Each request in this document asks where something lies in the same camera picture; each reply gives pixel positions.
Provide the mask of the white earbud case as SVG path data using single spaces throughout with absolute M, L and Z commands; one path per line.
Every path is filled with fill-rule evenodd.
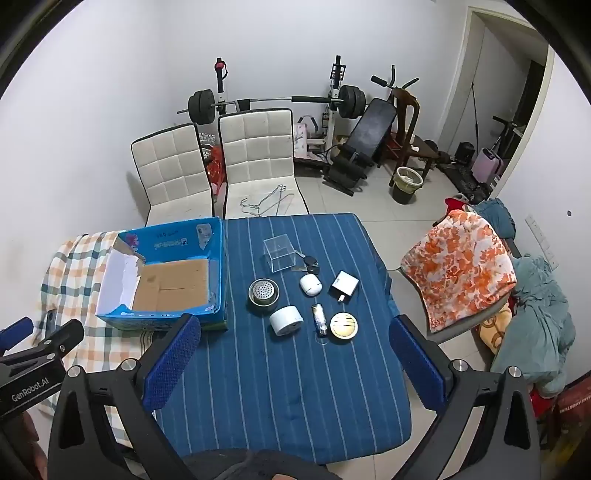
M 315 297 L 322 291 L 322 282 L 313 273 L 305 274 L 300 279 L 301 291 L 308 297 Z

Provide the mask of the blue cardboard milk box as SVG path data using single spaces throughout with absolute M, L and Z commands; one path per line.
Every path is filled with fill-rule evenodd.
M 121 232 L 95 315 L 122 331 L 166 330 L 184 314 L 225 330 L 224 224 L 208 217 Z

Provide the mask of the orange floral cloth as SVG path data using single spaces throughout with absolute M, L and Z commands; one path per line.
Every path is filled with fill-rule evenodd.
M 447 215 L 404 255 L 401 270 L 418 287 L 432 332 L 492 306 L 517 284 L 501 239 L 473 211 Z

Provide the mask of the wall power strip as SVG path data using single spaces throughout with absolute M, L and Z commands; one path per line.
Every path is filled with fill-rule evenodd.
M 534 236 L 536 242 L 538 243 L 538 245 L 543 253 L 544 258 L 546 259 L 546 261 L 550 265 L 551 270 L 552 271 L 556 270 L 559 266 L 557 257 L 552 252 L 549 240 L 547 239 L 547 237 L 543 233 L 540 225 L 538 224 L 538 222 L 534 219 L 534 217 L 532 215 L 528 215 L 525 218 L 525 222 L 526 222 L 527 226 L 529 227 L 532 235 Z

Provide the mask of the black weight bench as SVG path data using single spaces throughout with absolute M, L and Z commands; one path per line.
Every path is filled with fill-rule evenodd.
M 349 139 L 339 144 L 338 155 L 325 170 L 325 182 L 346 195 L 355 195 L 356 185 L 367 179 L 366 170 L 378 162 L 378 150 L 391 131 L 396 116 L 397 110 L 392 103 L 373 99 Z

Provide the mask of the grey chair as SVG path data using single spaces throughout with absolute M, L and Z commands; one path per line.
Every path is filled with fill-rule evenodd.
M 432 332 L 429 326 L 427 310 L 418 287 L 407 278 L 400 269 L 389 271 L 392 280 L 392 295 L 398 309 L 406 315 L 419 332 L 428 340 L 437 344 L 449 341 L 494 317 L 508 302 L 510 294 L 474 315 L 462 318 L 451 326 Z

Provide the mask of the barbell with black plates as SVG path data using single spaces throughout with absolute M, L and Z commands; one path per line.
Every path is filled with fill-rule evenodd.
M 207 90 L 198 90 L 187 101 L 187 107 L 178 110 L 178 114 L 187 114 L 190 120 L 197 125 L 208 125 L 213 122 L 216 114 L 223 115 L 224 108 L 233 106 L 236 112 L 245 112 L 252 109 L 253 104 L 263 103 L 297 103 L 297 104 L 321 104 L 328 105 L 328 96 L 304 96 L 293 95 L 277 98 L 243 98 L 238 100 L 215 100 L 214 93 Z M 345 119 L 356 119 L 363 115 L 367 105 L 365 92 L 359 87 L 344 85 L 339 88 L 339 116 Z

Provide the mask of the blue striped tablecloth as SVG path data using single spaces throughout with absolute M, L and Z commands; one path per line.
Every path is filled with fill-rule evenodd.
M 362 223 L 352 214 L 228 220 L 224 224 L 228 327 L 202 335 L 165 407 L 156 418 L 180 455 L 228 448 L 280 450 L 328 464 L 382 453 L 411 435 L 411 407 L 402 366 L 389 343 L 398 309 L 391 279 Z M 301 291 L 300 274 L 270 271 L 263 241 L 287 234 L 318 260 L 325 287 L 317 298 Z M 359 279 L 339 303 L 329 288 L 339 271 Z M 294 305 L 301 328 L 276 336 L 270 313 L 249 303 L 259 278 L 280 287 L 279 306 Z M 352 314 L 351 341 L 318 337 L 311 306 L 321 304 L 328 326 Z

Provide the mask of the white squat rack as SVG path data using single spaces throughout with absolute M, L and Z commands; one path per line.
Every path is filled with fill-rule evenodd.
M 342 57 L 335 56 L 332 64 L 331 75 L 329 75 L 329 104 L 325 106 L 322 113 L 322 152 L 327 153 L 332 149 L 332 140 L 335 136 L 335 120 L 337 120 L 339 107 L 339 88 L 344 80 L 346 66 L 342 64 Z

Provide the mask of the white padded chair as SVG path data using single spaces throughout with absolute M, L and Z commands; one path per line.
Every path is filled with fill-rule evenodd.
M 225 219 L 251 218 L 239 201 L 276 184 L 294 193 L 287 215 L 307 215 L 308 206 L 294 175 L 293 112 L 287 108 L 226 114 L 217 121 L 226 175 Z
M 130 149 L 149 202 L 148 226 L 214 215 L 211 181 L 194 125 L 155 132 L 132 142 Z

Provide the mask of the plaid checkered cloth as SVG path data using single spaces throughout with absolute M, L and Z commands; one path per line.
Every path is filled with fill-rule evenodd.
M 66 241 L 44 275 L 31 342 L 41 343 L 71 319 L 80 321 L 84 336 L 65 356 L 67 368 L 113 370 L 127 358 L 140 358 L 152 343 L 150 332 L 121 331 L 95 315 L 107 256 L 117 236 L 116 231 L 100 232 Z

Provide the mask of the round yellow tin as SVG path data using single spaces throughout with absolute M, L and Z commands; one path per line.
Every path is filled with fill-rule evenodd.
M 335 313 L 329 321 L 329 331 L 332 337 L 339 341 L 351 341 L 359 332 L 359 322 L 352 314 Z

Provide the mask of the red garment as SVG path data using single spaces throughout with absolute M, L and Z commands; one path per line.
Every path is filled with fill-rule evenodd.
M 452 197 L 447 197 L 444 200 L 446 205 L 446 214 L 449 215 L 454 210 L 464 210 L 467 205 L 470 204 L 469 199 L 462 195 L 457 194 Z

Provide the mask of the white square charger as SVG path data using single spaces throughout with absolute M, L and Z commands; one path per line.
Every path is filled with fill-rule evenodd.
M 335 294 L 339 303 L 342 303 L 355 293 L 358 285 L 358 278 L 345 271 L 339 271 L 334 282 L 332 282 L 331 291 Z

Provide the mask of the teal blanket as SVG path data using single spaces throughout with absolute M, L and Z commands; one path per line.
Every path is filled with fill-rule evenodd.
M 544 257 L 509 256 L 517 284 L 505 306 L 479 326 L 479 336 L 493 354 L 493 372 L 516 366 L 542 397 L 552 398 L 566 385 L 576 337 L 569 303 Z

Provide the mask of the pink patterned bag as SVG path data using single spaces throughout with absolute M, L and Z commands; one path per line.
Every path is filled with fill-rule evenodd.
M 318 123 L 311 115 L 301 116 L 294 124 L 294 157 L 305 158 L 318 136 Z

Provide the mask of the brown wooden chair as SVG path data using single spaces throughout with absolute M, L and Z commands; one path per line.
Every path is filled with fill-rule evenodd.
M 438 152 L 416 135 L 421 106 L 409 88 L 417 83 L 419 78 L 413 78 L 404 85 L 397 86 L 396 65 L 392 64 L 389 80 L 376 75 L 373 75 L 370 80 L 388 91 L 386 101 L 396 110 L 396 117 L 391 124 L 390 131 L 379 148 L 380 159 L 394 163 L 393 174 L 399 167 L 407 167 L 412 157 L 423 161 L 425 166 L 419 170 L 419 173 L 425 180 L 438 158 Z

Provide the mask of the right white padded chair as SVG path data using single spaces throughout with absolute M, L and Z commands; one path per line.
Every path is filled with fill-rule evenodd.
M 276 184 L 294 193 L 287 215 L 307 215 L 308 206 L 294 175 L 293 112 L 287 108 L 226 114 L 217 121 L 226 175 L 225 219 L 251 218 L 239 201 Z

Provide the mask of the clear acrylic cube box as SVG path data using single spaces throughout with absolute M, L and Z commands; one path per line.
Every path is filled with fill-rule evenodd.
M 296 250 L 287 234 L 281 234 L 263 241 L 264 255 L 270 271 L 277 273 L 296 265 Z

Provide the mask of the black car keys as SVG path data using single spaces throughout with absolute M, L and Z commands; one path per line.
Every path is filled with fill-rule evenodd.
M 311 255 L 305 255 L 304 253 L 297 252 L 297 256 L 301 258 L 303 264 L 301 265 L 294 265 L 291 267 L 291 270 L 294 272 L 303 272 L 307 274 L 314 274 L 318 275 L 320 272 L 320 266 L 318 265 L 318 260 Z

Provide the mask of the galaxy print lighter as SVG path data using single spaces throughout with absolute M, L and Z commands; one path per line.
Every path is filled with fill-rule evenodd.
M 322 305 L 317 303 L 311 306 L 312 316 L 315 319 L 315 330 L 317 330 L 318 337 L 325 338 L 328 335 L 328 322 L 325 319 L 325 310 Z

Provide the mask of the metal round speaker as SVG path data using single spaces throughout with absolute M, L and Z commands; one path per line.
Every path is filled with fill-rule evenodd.
M 259 278 L 247 290 L 249 303 L 259 311 L 271 312 L 280 300 L 280 287 L 270 278 Z

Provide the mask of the red plastic bag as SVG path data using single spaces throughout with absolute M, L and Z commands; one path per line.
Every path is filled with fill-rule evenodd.
M 211 154 L 207 158 L 205 167 L 209 182 L 211 182 L 212 193 L 218 195 L 226 178 L 221 146 L 211 147 Z

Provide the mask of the left white padded chair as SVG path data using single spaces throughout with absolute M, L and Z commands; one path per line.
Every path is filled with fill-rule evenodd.
M 214 215 L 211 181 L 194 125 L 155 132 L 132 142 L 130 149 L 149 202 L 148 226 Z

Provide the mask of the pink suitcase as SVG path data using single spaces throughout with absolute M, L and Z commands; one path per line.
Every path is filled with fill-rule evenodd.
M 472 175 L 479 184 L 490 184 L 502 166 L 503 160 L 493 150 L 483 148 L 472 164 Z

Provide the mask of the black trash bin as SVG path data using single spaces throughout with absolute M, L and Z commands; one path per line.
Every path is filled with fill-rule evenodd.
M 424 179 L 416 170 L 401 166 L 396 170 L 391 180 L 393 199 L 400 204 L 407 205 L 423 184 Z

